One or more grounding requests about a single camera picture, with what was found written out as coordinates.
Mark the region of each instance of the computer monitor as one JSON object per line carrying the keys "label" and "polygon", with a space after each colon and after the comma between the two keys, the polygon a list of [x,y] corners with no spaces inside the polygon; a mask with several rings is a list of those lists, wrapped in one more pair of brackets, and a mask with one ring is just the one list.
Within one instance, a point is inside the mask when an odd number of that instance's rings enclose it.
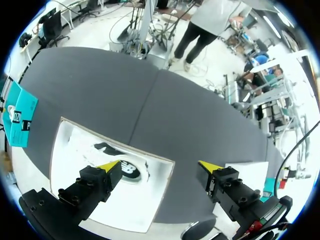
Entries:
{"label": "computer monitor", "polygon": [[43,15],[40,19],[39,19],[39,23],[43,24],[46,19],[50,18],[51,16],[53,16],[56,13],[56,8],[52,9],[51,11],[49,11],[48,13],[46,13],[45,15]]}

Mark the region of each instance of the office chair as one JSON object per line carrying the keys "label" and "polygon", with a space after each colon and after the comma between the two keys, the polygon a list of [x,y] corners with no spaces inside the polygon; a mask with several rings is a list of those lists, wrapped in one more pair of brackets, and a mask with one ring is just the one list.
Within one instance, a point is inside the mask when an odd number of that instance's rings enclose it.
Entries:
{"label": "office chair", "polygon": [[81,16],[79,17],[79,20],[83,23],[86,17],[97,17],[95,13],[100,14],[99,11],[94,11],[98,7],[98,0],[88,0],[86,7],[81,8],[81,4],[79,5],[80,10],[78,13],[81,13]]}
{"label": "office chair", "polygon": [[70,39],[69,36],[61,35],[62,24],[61,24],[61,12],[57,11],[56,13],[46,16],[39,20],[39,23],[43,24],[43,34],[46,44],[49,44],[53,40],[53,44],[57,47],[57,42],[62,39]]}

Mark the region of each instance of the black pants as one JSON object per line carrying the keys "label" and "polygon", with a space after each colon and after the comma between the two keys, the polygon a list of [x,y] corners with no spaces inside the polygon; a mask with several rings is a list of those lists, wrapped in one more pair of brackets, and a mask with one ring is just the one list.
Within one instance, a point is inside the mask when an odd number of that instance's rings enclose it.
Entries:
{"label": "black pants", "polygon": [[195,40],[198,36],[199,39],[196,42],[196,45],[192,50],[189,52],[188,56],[186,57],[185,61],[190,64],[195,60],[196,57],[201,53],[201,51],[210,43],[212,43],[217,36],[213,35],[212,33],[198,27],[197,25],[189,22],[188,28],[185,31],[178,47],[174,51],[174,56],[177,59],[181,59],[184,56],[185,50],[188,45]]}

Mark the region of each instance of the desk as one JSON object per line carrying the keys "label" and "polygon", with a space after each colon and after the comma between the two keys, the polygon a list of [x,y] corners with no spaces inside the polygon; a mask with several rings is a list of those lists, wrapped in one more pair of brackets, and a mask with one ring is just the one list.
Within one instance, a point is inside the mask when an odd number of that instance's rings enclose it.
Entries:
{"label": "desk", "polygon": [[283,160],[258,127],[214,92],[129,55],[86,47],[46,48],[21,86],[38,98],[23,150],[47,177],[61,116],[175,161],[155,223],[213,217],[213,205],[196,179],[198,160],[219,166],[268,162],[269,178],[276,176]]}
{"label": "desk", "polygon": [[[71,3],[71,4],[69,4],[69,5],[67,6],[69,9],[66,8],[66,7],[64,7],[64,6],[62,6],[61,4],[57,3],[58,5],[57,5],[57,7],[56,7],[56,10],[57,10],[57,11],[61,11],[61,18],[66,21],[66,23],[68,24],[68,26],[69,26],[69,28],[70,28],[70,31],[75,28],[75,26],[74,26],[74,24],[73,24],[73,21],[72,21],[72,11],[71,11],[70,9],[74,9],[75,7],[77,7],[77,6],[85,3],[85,2],[87,2],[87,1],[88,1],[88,0],[78,0],[78,1],[75,1],[75,2],[73,2],[73,3]],[[63,14],[66,13],[67,11],[68,11],[68,13],[69,13],[69,21],[68,21],[68,20],[65,18],[65,16],[63,15]],[[28,41],[28,44],[27,44],[26,46],[24,46],[24,47],[20,50],[20,53],[26,52],[26,54],[27,54],[27,56],[28,56],[28,58],[29,58],[29,60],[30,60],[30,63],[32,63],[32,57],[31,57],[31,55],[30,55],[28,46],[29,46],[31,43],[33,43],[36,39],[38,39],[38,36],[37,36],[37,24],[38,24],[38,23],[36,23],[35,26],[34,26],[33,29],[32,29],[32,33],[31,33],[31,36],[32,36],[32,37],[31,37],[31,39]]]}

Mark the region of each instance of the white shirt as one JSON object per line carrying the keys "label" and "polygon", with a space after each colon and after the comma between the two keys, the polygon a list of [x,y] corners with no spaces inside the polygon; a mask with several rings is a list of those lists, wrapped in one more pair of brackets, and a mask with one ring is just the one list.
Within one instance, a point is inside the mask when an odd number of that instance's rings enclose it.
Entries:
{"label": "white shirt", "polygon": [[204,0],[190,21],[218,36],[230,25],[230,18],[237,16],[245,18],[251,9],[240,0]]}

